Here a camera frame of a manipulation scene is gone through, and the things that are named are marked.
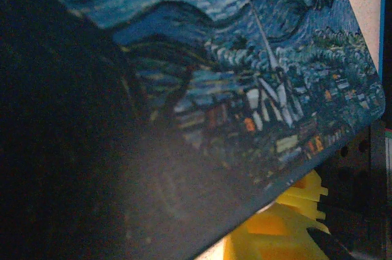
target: painted brushstrokes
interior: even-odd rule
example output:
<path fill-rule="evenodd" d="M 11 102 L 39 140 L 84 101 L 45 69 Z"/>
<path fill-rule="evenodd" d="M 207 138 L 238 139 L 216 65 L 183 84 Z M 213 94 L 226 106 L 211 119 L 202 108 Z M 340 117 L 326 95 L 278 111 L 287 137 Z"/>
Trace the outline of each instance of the painted brushstrokes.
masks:
<path fill-rule="evenodd" d="M 128 56 L 150 127 L 170 121 L 222 167 L 248 163 L 255 183 L 383 111 L 348 0 L 62 1 Z"/>

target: painting print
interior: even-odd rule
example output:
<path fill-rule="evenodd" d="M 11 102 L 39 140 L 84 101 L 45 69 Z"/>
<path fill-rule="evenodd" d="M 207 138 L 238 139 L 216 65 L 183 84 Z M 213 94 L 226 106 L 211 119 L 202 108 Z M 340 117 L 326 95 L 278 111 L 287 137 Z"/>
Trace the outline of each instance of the painting print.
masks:
<path fill-rule="evenodd" d="M 150 127 L 255 184 L 382 114 L 349 0 L 61 1 L 126 53 Z"/>

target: mouse pad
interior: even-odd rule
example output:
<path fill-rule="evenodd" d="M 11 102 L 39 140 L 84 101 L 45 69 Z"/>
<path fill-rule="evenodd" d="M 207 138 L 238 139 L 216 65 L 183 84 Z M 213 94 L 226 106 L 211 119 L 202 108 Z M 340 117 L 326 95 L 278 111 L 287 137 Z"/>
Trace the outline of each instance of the mouse pad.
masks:
<path fill-rule="evenodd" d="M 79 256 L 109 253 L 104 230 L 118 224 L 107 234 L 119 235 L 128 258 L 191 258 L 384 110 L 349 0 L 3 0 L 2 8 L 14 23 L 3 52 L 19 63 L 6 65 L 16 86 L 3 92 L 33 85 L 40 94 L 24 93 L 28 106 L 58 128 L 62 145 L 100 153 L 88 156 L 100 166 L 83 170 L 81 187 L 101 177 L 113 186 L 97 198 L 120 198 L 117 223 L 88 222 L 100 226 L 89 236 L 106 240 L 95 250 L 81 244 Z M 48 98 L 57 107 L 45 107 Z M 10 99 L 3 107 L 15 116 L 21 105 Z M 77 113 L 84 119 L 64 117 Z M 20 132 L 21 118 L 12 119 Z M 34 134 L 50 128 L 32 124 Z M 114 161 L 116 175 L 106 168 Z M 97 199 L 85 212 L 113 215 L 104 205 Z"/>

